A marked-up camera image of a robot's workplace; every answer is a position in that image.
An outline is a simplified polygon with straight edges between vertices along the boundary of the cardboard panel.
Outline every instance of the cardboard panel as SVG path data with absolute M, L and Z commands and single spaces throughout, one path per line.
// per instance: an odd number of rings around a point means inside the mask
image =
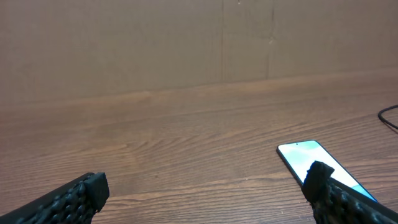
M 270 77 L 398 65 L 398 1 L 276 0 Z
M 224 0 L 223 78 L 262 79 L 268 71 L 272 0 Z
M 0 2 L 0 103 L 221 81 L 222 0 Z

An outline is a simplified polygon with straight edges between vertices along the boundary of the wood grain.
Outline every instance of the wood grain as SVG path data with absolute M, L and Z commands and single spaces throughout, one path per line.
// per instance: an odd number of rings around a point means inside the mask
M 306 139 L 397 211 L 398 135 L 376 116 L 397 103 L 397 72 L 2 106 L 0 214 L 104 171 L 111 197 L 94 223 L 313 223 L 275 152 Z

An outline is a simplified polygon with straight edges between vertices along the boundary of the light blue screen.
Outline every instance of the light blue screen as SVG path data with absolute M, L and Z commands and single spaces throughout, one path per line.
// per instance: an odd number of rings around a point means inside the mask
M 284 144 L 278 146 L 278 148 L 302 182 L 304 182 L 307 176 L 307 170 L 310 169 L 310 166 L 315 161 L 324 162 L 335 169 L 331 175 L 332 178 L 376 202 L 376 199 L 360 186 L 360 184 L 316 141 Z

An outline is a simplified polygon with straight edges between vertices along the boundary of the cable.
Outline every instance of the cable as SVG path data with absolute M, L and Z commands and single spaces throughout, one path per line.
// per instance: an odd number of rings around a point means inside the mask
M 377 116 L 379 117 L 379 119 L 380 119 L 381 122 L 386 123 L 386 124 L 388 124 L 389 126 L 395 128 L 395 129 L 398 129 L 398 126 L 392 124 L 390 121 L 388 121 L 386 118 L 383 118 L 383 116 L 382 116 L 382 114 L 383 114 L 384 112 L 389 111 L 389 110 L 392 110 L 392 109 L 395 109 L 395 108 L 398 108 L 398 105 L 390 106 L 389 108 L 380 110 L 380 112 L 379 112 L 379 114 L 378 114 Z

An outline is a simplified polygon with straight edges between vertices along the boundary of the smartphone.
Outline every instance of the smartphone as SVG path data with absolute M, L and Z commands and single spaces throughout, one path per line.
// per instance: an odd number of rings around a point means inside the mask
M 282 144 L 278 146 L 277 152 L 300 186 L 303 185 L 307 176 L 307 170 L 310 169 L 312 163 L 320 161 L 335 169 L 331 175 L 332 178 L 377 202 L 377 200 L 317 141 L 309 140 Z

